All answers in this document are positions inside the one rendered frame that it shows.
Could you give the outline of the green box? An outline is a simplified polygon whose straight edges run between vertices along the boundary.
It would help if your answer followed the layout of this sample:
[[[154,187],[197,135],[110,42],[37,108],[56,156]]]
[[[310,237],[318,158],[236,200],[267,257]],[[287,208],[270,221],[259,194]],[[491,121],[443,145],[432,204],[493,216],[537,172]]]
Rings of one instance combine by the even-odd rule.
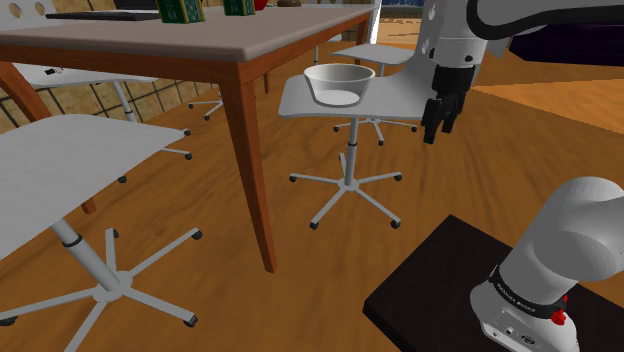
[[[226,16],[251,16],[255,14],[254,0],[223,0]]]
[[[155,0],[163,23],[190,24],[204,22],[200,0]]]

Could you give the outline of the dark robot stand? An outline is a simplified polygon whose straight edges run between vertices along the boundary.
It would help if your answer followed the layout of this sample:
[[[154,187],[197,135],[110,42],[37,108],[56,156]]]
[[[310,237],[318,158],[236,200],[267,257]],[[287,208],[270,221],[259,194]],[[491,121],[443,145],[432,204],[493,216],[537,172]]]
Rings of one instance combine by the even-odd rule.
[[[511,251],[448,216],[364,301],[363,313],[402,352],[510,352],[485,336],[470,292]],[[624,352],[624,308],[576,285],[567,312],[581,352]]]

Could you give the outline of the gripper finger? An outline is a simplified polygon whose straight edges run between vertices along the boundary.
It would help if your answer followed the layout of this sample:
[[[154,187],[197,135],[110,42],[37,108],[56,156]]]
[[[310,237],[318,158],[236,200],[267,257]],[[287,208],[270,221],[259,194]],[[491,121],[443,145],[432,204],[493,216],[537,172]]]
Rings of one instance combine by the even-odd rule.
[[[437,129],[441,122],[445,119],[447,110],[443,99],[428,99],[421,125],[424,127],[423,142],[433,144]]]
[[[443,99],[444,118],[442,132],[450,134],[452,132],[456,118],[462,113],[465,93],[448,95]]]

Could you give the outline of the white swivel chair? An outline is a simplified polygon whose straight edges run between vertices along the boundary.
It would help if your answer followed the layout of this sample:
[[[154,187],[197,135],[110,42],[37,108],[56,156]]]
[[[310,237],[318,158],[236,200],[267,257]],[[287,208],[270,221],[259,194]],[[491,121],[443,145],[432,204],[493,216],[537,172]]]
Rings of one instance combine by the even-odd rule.
[[[52,27],[73,21],[87,21],[47,19],[45,15],[50,13],[58,13],[52,0],[0,0],[0,31]],[[14,63],[14,67],[34,88],[111,83],[124,108],[127,120],[132,122],[136,122],[136,117],[123,94],[120,83],[124,81],[153,83],[156,81],[153,77],[23,63]]]
[[[363,199],[383,212],[391,219],[391,227],[396,229],[400,226],[401,219],[386,207],[381,205],[370,195],[361,189],[365,183],[393,178],[395,181],[402,179],[400,172],[392,172],[367,178],[357,179],[354,177],[357,151],[357,135],[359,120],[364,118],[384,119],[395,122],[410,124],[412,120],[422,118],[427,100],[435,96],[431,89],[431,82],[425,80],[421,71],[425,68],[424,54],[415,50],[412,57],[402,64],[404,66],[398,73],[376,77],[369,84],[366,94],[361,101],[350,107],[329,107],[316,103],[310,88],[302,75],[289,78],[281,97],[278,115],[281,118],[300,117],[341,117],[348,118],[350,135],[347,143],[347,151],[339,155],[343,177],[329,179],[305,174],[292,173],[289,180],[295,182],[299,179],[312,180],[334,184],[338,191],[312,218],[310,227],[318,227],[323,216],[335,205],[346,192],[355,192]]]
[[[384,74],[384,69],[386,66],[398,66],[404,64],[412,57],[413,54],[413,50],[397,48],[393,46],[385,46],[380,44],[361,44],[333,52],[332,56],[343,56],[377,63],[377,75],[381,77]],[[409,127],[413,133],[417,131],[416,125],[384,119],[364,118],[362,120],[359,120],[358,123],[371,124],[374,126],[378,136],[379,146],[384,145],[384,137],[379,128],[380,124],[392,124],[397,126]]]
[[[189,109],[193,109],[195,106],[199,105],[211,105],[211,108],[203,115],[205,121],[209,121],[211,115],[223,106],[223,100],[221,93],[218,93],[217,100],[203,101],[203,102],[192,102],[188,104]]]
[[[108,303],[128,297],[194,326],[186,309],[133,288],[133,279],[165,254],[202,233],[193,228],[129,271],[117,268],[115,240],[105,232],[106,256],[100,258],[66,221],[68,213],[158,151],[189,135],[187,129],[115,120],[92,115],[58,115],[0,134],[0,260],[52,229],[62,245],[89,272],[93,288],[0,312],[0,326],[19,316],[91,298],[95,306],[64,352],[76,352]]]

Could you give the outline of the white bowl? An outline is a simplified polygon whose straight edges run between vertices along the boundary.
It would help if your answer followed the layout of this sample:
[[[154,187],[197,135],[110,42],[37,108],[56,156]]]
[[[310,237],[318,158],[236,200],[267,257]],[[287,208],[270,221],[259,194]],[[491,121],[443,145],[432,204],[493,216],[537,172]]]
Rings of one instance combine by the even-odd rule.
[[[321,64],[304,70],[304,78],[316,103],[329,107],[357,105],[376,72],[356,64]]]

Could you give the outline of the wooden dining table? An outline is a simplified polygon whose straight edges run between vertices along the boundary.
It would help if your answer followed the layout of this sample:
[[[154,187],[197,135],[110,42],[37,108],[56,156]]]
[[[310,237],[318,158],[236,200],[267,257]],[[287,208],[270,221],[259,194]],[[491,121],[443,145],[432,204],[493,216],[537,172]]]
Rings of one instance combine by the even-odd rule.
[[[218,84],[264,268],[274,272],[254,81],[352,27],[362,43],[375,8],[306,5],[226,16],[211,7],[194,24],[78,21],[0,31],[0,87],[38,120],[49,113],[15,63]]]

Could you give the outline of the dark sofa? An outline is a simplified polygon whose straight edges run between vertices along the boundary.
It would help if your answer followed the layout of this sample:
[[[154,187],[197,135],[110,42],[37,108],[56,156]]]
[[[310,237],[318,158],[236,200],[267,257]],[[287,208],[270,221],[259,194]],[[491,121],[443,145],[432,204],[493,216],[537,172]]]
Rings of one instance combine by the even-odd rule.
[[[548,25],[515,36],[509,51],[525,61],[624,67],[624,22]]]

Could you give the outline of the black laptop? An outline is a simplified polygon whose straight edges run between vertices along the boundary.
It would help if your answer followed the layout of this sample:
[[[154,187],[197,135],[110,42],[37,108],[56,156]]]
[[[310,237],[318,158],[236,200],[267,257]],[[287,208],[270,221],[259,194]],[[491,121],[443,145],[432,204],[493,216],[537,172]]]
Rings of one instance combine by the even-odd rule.
[[[46,14],[47,19],[144,21],[159,19],[155,0],[113,0],[115,10],[83,11]]]

